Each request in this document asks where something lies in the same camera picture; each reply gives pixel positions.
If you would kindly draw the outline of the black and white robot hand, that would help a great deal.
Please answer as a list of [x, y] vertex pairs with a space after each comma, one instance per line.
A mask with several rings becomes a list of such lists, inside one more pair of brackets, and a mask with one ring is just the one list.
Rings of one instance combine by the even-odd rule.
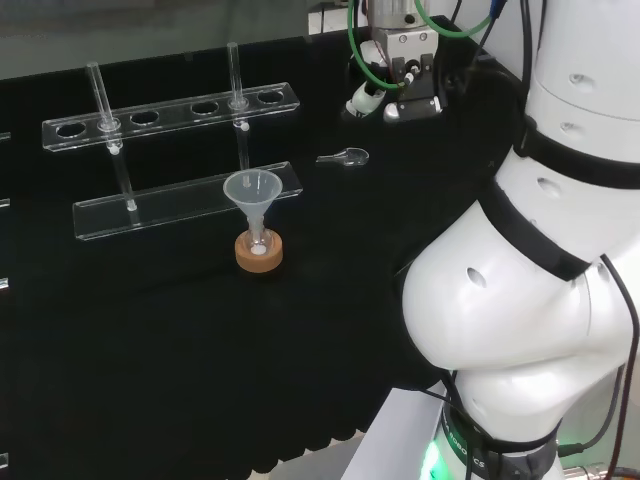
[[348, 118], [380, 113], [388, 123], [438, 115], [445, 100], [436, 78], [437, 33], [429, 27], [374, 28], [352, 52], [364, 80], [346, 101]]

